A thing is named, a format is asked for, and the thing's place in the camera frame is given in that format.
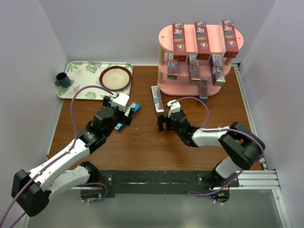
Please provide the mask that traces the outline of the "silver toothpaste box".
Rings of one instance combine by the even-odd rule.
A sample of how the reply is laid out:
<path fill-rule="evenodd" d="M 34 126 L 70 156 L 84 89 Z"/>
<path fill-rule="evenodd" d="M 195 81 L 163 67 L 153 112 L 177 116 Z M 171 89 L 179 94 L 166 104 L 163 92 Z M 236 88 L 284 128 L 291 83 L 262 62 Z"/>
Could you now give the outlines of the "silver toothpaste box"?
<path fill-rule="evenodd" d="M 190 83 L 198 85 L 200 82 L 200 69 L 199 61 L 196 59 L 195 54 L 189 54 L 188 70 Z"/>
<path fill-rule="evenodd" d="M 199 99 L 205 103 L 208 101 L 208 98 L 208 82 L 201 80 L 199 82 Z"/>
<path fill-rule="evenodd" d="M 167 78 L 169 80 L 176 80 L 178 77 L 178 62 L 174 61 L 173 54 L 168 52 L 168 74 Z"/>
<path fill-rule="evenodd" d="M 159 86 L 158 85 L 151 86 L 151 91 L 152 91 L 152 99 L 153 99 L 153 104 L 156 114 L 163 113 L 165 109 L 164 109 L 162 95 Z"/>
<path fill-rule="evenodd" d="M 223 72 L 222 56 L 212 54 L 209 59 L 209 65 L 213 85 L 222 86 L 226 82 Z"/>

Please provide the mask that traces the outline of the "blue toothpaste box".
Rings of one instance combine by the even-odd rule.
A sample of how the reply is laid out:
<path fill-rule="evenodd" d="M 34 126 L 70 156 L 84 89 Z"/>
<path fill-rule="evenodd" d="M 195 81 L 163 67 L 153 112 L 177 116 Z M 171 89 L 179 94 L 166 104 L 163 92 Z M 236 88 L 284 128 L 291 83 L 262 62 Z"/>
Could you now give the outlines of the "blue toothpaste box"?
<path fill-rule="evenodd" d="M 135 114 L 135 113 L 137 113 L 140 110 L 141 106 L 138 103 L 136 103 L 136 102 L 132 102 L 129 105 L 129 107 L 126 109 L 125 116 L 129 115 L 129 112 L 130 112 L 130 110 L 132 108 L 134 109 L 134 114 Z M 126 126 L 126 124 L 124 124 L 124 123 L 118 123 L 116 125 L 115 129 L 120 132 L 125 126 Z"/>

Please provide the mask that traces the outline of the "red toothpaste box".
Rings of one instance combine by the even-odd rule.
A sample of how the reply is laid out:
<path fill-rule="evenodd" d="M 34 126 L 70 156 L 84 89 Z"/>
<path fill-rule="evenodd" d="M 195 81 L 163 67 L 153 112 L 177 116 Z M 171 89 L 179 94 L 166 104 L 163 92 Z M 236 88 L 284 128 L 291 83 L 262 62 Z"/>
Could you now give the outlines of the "red toothpaste box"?
<path fill-rule="evenodd" d="M 185 62 L 187 58 L 185 29 L 183 23 L 172 23 L 173 60 Z"/>
<path fill-rule="evenodd" d="M 195 37 L 197 43 L 197 57 L 198 60 L 209 60 L 211 51 L 208 37 L 208 30 L 206 22 L 195 22 Z"/>
<path fill-rule="evenodd" d="M 239 53 L 237 36 L 234 22 L 232 20 L 222 20 L 223 33 L 223 57 L 235 58 Z"/>

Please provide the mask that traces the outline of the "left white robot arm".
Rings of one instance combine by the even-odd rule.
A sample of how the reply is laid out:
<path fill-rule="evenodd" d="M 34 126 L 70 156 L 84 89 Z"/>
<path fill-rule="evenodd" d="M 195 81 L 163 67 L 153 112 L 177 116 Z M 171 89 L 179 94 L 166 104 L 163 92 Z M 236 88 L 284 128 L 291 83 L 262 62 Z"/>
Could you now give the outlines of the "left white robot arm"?
<path fill-rule="evenodd" d="M 25 214 L 36 216 L 52 197 L 69 188 L 97 184 L 98 170 L 90 162 L 73 171 L 68 169 L 105 144 L 118 124 L 131 124 L 134 111 L 126 108 L 129 99 L 125 94 L 105 96 L 93 120 L 68 146 L 40 166 L 30 171 L 21 169 L 14 175 L 11 196 Z"/>

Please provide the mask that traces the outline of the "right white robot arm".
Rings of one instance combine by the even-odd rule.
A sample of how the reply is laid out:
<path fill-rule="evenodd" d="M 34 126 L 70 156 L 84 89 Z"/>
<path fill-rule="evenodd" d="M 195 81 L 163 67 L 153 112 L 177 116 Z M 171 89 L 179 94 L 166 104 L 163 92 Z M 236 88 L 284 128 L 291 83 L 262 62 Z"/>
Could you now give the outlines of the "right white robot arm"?
<path fill-rule="evenodd" d="M 188 147 L 218 146 L 222 147 L 228 157 L 220 161 L 215 168 L 203 178 L 209 188 L 221 187 L 237 171 L 249 170 L 264 155 L 265 144 L 240 122 L 231 126 L 205 129 L 191 125 L 183 111 L 157 116 L 158 131 L 175 132 Z"/>

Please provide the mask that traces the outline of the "pink three-tier shelf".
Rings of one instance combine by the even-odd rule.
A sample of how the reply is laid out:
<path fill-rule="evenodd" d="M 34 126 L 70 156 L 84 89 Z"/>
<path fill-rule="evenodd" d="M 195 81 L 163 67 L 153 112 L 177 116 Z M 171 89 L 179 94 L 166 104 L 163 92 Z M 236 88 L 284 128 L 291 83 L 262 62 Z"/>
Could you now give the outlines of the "pink three-tier shelf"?
<path fill-rule="evenodd" d="M 195 37 L 195 26 L 193 24 L 184 24 L 187 58 L 185 62 L 178 62 L 178 77 L 176 80 L 169 80 L 168 74 L 168 52 L 173 53 L 172 44 L 172 24 L 163 28 L 159 33 L 159 63 L 157 84 L 160 90 L 167 95 L 199 95 L 199 84 L 192 84 L 189 80 L 188 57 L 189 54 L 197 56 L 197 43 Z M 223 63 L 223 72 L 226 75 L 230 72 L 231 61 L 233 58 L 223 57 L 223 33 L 222 23 L 218 25 L 207 24 L 209 44 L 211 55 L 221 55 Z M 239 50 L 244 44 L 242 34 L 235 28 L 237 36 L 237 45 Z M 208 96 L 217 94 L 222 86 L 214 86 L 211 79 L 209 60 L 198 60 L 200 80 L 208 82 Z"/>

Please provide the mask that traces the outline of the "brown rimmed beige plate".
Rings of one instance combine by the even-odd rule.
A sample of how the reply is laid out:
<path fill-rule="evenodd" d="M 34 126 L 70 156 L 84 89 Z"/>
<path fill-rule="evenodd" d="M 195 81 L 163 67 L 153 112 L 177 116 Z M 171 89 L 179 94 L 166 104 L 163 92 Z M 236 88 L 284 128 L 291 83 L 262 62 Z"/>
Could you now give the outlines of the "brown rimmed beige plate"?
<path fill-rule="evenodd" d="M 130 71 L 123 66 L 111 66 L 105 69 L 99 77 L 102 87 L 111 91 L 119 91 L 126 88 L 132 79 Z"/>

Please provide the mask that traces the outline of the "floral serving tray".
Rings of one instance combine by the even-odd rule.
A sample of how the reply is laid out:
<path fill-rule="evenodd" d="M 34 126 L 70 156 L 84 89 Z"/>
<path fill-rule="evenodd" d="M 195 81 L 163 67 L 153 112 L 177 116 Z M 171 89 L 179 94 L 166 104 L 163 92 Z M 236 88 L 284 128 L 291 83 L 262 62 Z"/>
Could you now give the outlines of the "floral serving tray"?
<path fill-rule="evenodd" d="M 85 86 L 102 87 L 102 84 L 100 83 L 100 75 L 107 68 L 114 66 L 124 67 L 130 72 L 131 76 L 133 74 L 133 65 L 128 62 L 102 62 L 102 61 L 70 62 L 65 69 L 65 73 L 71 80 L 71 86 L 66 88 L 63 86 L 59 86 L 59 89 L 57 91 L 57 96 L 62 99 L 72 99 L 75 93 L 79 89 Z M 123 93 L 129 95 L 130 90 L 131 90 L 131 82 L 128 86 L 126 86 L 125 88 L 119 91 L 114 91 L 114 90 L 112 91 L 117 94 Z M 105 95 L 111 96 L 110 93 L 102 89 L 88 88 L 82 91 L 76 97 L 76 99 L 102 100 Z"/>

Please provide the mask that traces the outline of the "dark blue mug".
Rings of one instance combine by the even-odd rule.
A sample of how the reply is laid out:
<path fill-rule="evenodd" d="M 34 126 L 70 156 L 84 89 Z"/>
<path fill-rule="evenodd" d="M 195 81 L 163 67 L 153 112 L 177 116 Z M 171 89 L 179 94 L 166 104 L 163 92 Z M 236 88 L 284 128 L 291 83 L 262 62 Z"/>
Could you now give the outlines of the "dark blue mug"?
<path fill-rule="evenodd" d="M 71 80 L 65 72 L 62 72 L 56 76 L 55 85 L 67 88 L 71 86 Z"/>

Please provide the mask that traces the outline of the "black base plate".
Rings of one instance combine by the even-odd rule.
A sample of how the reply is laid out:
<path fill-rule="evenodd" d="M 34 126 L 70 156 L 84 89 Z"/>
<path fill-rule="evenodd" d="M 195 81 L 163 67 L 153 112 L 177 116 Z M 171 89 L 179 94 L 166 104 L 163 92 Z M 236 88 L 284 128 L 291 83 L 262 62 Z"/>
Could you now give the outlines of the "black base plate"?
<path fill-rule="evenodd" d="M 118 171 L 100 170 L 88 183 L 99 182 L 108 188 L 107 196 L 116 194 L 187 194 L 188 191 L 207 193 L 233 180 L 230 187 L 239 187 L 231 175 L 227 180 L 211 180 L 210 171 Z"/>

